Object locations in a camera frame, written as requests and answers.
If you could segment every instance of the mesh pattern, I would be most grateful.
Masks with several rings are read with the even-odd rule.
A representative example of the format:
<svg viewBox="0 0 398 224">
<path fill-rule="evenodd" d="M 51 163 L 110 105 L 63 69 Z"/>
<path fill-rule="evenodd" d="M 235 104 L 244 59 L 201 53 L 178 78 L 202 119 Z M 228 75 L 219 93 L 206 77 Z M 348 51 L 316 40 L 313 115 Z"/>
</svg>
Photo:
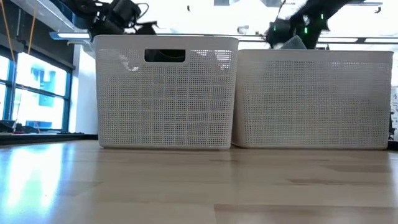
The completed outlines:
<svg viewBox="0 0 398 224">
<path fill-rule="evenodd" d="M 229 148 L 237 50 L 187 52 L 185 64 L 156 65 L 97 46 L 102 146 Z"/>
<path fill-rule="evenodd" d="M 268 55 L 239 53 L 233 142 L 244 147 L 387 146 L 392 54 Z"/>
</svg>

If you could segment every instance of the wooden surface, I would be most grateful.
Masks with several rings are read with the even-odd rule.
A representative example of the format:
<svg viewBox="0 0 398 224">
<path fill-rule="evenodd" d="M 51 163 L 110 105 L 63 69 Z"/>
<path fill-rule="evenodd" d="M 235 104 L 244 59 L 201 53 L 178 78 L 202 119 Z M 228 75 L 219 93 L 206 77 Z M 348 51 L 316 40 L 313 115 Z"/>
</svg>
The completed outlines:
<svg viewBox="0 0 398 224">
<path fill-rule="evenodd" d="M 386 151 L 0 149 L 0 223 L 398 223 Z"/>
</svg>

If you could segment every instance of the glass window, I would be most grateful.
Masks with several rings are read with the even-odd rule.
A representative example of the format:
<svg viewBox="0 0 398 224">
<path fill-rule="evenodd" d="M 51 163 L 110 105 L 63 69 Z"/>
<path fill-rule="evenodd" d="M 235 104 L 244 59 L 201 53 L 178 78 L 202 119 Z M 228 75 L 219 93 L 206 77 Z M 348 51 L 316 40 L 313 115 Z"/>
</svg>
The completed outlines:
<svg viewBox="0 0 398 224">
<path fill-rule="evenodd" d="M 0 56 L 0 79 L 7 80 L 10 60 L 6 57 Z"/>
<path fill-rule="evenodd" d="M 4 100 L 6 99 L 6 86 L 0 84 L 0 119 L 4 112 Z"/>
<path fill-rule="evenodd" d="M 16 89 L 12 119 L 34 128 L 61 129 L 63 99 Z"/>
<path fill-rule="evenodd" d="M 17 83 L 65 95 L 67 72 L 25 53 L 18 54 Z"/>
</svg>

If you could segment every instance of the basket handle hole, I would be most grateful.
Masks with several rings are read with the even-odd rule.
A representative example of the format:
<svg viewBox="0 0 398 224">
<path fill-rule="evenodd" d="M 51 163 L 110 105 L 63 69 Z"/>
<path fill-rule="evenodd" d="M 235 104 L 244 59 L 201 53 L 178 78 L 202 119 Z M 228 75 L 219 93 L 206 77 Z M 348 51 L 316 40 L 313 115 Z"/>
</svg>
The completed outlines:
<svg viewBox="0 0 398 224">
<path fill-rule="evenodd" d="M 146 62 L 177 62 L 185 61 L 185 50 L 175 49 L 145 49 Z"/>
</svg>

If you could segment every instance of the white plastic basket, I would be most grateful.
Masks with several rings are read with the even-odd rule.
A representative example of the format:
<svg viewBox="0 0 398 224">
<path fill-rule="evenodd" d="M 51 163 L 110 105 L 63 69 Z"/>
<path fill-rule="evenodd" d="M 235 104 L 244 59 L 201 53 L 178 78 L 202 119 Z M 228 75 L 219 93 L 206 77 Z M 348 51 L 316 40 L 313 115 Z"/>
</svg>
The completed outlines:
<svg viewBox="0 0 398 224">
<path fill-rule="evenodd" d="M 240 50 L 233 143 L 387 147 L 392 52 Z"/>
<path fill-rule="evenodd" d="M 99 35 L 98 138 L 103 147 L 228 149 L 238 39 Z M 146 62 L 145 49 L 184 49 L 182 63 Z"/>
</svg>

